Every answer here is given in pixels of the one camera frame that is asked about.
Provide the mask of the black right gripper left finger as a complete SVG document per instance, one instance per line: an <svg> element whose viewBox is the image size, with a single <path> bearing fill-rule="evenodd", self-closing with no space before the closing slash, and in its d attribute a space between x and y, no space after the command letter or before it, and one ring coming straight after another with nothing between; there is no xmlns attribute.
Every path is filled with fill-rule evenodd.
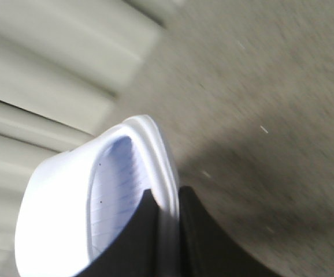
<svg viewBox="0 0 334 277"><path fill-rule="evenodd" d="M143 192L130 221L117 238L78 276L162 276L165 213L152 191Z"/></svg>

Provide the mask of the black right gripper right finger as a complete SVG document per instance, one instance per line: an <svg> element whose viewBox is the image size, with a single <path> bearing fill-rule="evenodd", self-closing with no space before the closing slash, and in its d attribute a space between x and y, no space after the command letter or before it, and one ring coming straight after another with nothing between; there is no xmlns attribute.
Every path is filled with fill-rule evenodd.
<svg viewBox="0 0 334 277"><path fill-rule="evenodd" d="M211 217L189 186L179 189L182 276L276 276Z"/></svg>

